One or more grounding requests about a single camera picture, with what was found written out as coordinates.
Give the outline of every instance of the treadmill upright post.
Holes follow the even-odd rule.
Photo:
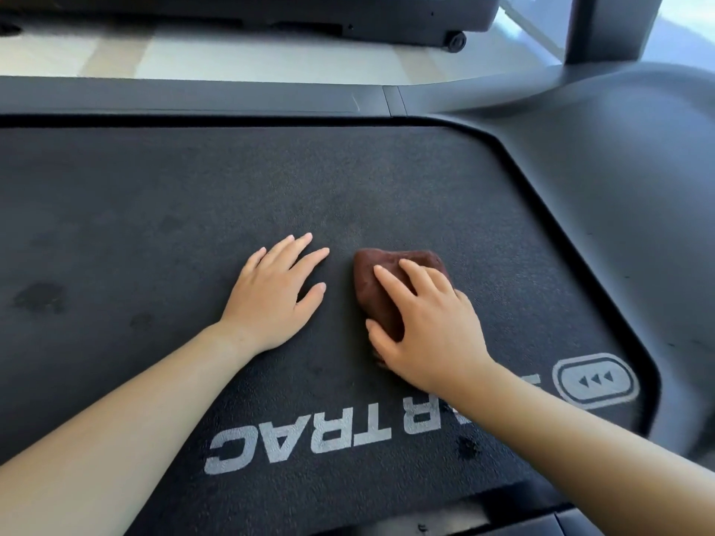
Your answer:
[[[565,64],[638,60],[662,0],[573,0]]]

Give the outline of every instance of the person's right arm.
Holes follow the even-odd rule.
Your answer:
[[[383,268],[375,276],[400,309],[403,341],[367,321],[391,370],[511,447],[606,535],[715,534],[714,473],[516,377],[490,358],[463,293],[434,269],[400,266],[416,295]]]

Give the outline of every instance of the finger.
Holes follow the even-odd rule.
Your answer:
[[[325,295],[325,282],[320,282],[312,288],[309,292],[300,300],[300,303],[295,305],[293,310],[293,315],[298,321],[298,330],[302,329],[305,324],[308,323],[310,316],[315,314],[317,307],[322,303],[322,298]]]
[[[274,263],[284,271],[289,270],[293,267],[293,263],[298,259],[300,253],[305,250],[305,247],[308,246],[311,241],[312,233],[306,233],[281,250],[280,255],[276,257]]]
[[[261,250],[254,252],[251,255],[251,257],[248,258],[248,261],[246,261],[246,265],[243,266],[243,269],[241,269],[241,274],[238,276],[238,278],[253,271],[256,268],[256,266],[258,265],[258,263],[260,263],[261,259],[263,258],[263,256],[265,254],[266,254],[265,246],[262,247]]]
[[[397,305],[400,313],[402,313],[407,304],[416,298],[415,294],[382,265],[375,265],[373,271],[375,272],[375,278],[385,288],[385,291],[388,292],[388,295]]]
[[[400,260],[400,267],[407,273],[410,278],[412,285],[415,287],[417,295],[426,295],[430,291],[436,289],[435,283],[432,282],[430,275],[422,267],[417,265],[414,261],[408,259]]]
[[[368,337],[372,347],[378,352],[385,364],[390,366],[390,362],[395,360],[400,349],[397,343],[390,338],[390,335],[385,333],[385,330],[374,319],[365,320],[365,326],[368,328]]]
[[[457,294],[457,299],[459,299],[464,306],[466,306],[468,309],[474,310],[474,306],[472,306],[472,302],[469,300],[469,297],[464,295],[458,289],[454,290],[454,292]]]
[[[307,256],[303,256],[300,261],[293,266],[291,272],[300,280],[301,286],[310,273],[317,267],[317,264],[327,258],[327,254],[329,253],[329,248],[321,248],[315,252],[310,252]]]
[[[452,284],[449,283],[449,280],[444,274],[442,274],[436,269],[433,269],[432,267],[423,267],[423,269],[427,274],[430,275],[432,282],[438,290],[440,290],[444,294],[454,293],[454,288],[452,288]]]
[[[283,239],[281,242],[273,246],[271,250],[268,251],[268,253],[265,255],[265,258],[261,260],[260,267],[261,269],[265,269],[269,265],[273,263],[273,260],[278,257],[280,252],[288,246],[290,243],[295,241],[295,237],[293,235],[288,235],[285,239]]]

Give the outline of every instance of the beige floor stripe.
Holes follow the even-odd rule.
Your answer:
[[[393,48],[412,84],[441,83],[447,80],[426,47],[395,45]]]
[[[112,24],[85,62],[79,76],[132,79],[154,37],[154,29],[148,23]]]

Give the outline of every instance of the person's left arm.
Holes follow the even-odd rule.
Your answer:
[[[311,239],[254,253],[217,324],[0,467],[0,533],[122,535],[229,380],[322,302],[324,283],[297,302],[329,252],[295,263]]]

